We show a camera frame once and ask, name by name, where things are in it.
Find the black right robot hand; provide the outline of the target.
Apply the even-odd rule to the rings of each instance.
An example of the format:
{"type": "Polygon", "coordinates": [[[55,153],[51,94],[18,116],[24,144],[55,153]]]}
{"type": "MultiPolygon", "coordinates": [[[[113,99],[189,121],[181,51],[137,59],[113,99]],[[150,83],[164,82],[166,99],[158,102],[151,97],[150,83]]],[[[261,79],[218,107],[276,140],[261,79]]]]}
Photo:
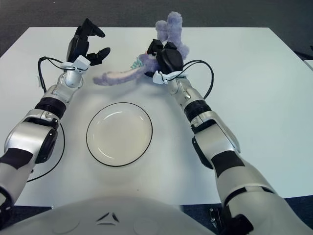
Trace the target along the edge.
{"type": "Polygon", "coordinates": [[[168,75],[172,72],[182,71],[183,58],[172,42],[165,45],[160,40],[153,39],[147,50],[148,60],[144,74],[153,77],[156,71],[168,75]]]}

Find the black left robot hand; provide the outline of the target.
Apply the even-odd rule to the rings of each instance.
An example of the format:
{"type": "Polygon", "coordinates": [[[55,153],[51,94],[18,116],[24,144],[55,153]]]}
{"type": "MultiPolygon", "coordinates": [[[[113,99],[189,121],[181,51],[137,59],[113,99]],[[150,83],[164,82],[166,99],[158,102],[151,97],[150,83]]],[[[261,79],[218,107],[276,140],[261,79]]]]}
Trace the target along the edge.
{"type": "Polygon", "coordinates": [[[111,49],[104,48],[97,53],[89,53],[90,36],[105,37],[105,33],[96,26],[89,18],[86,18],[82,25],[78,26],[67,50],[67,62],[74,62],[80,55],[90,61],[90,66],[100,65],[109,55],[111,49]]]}

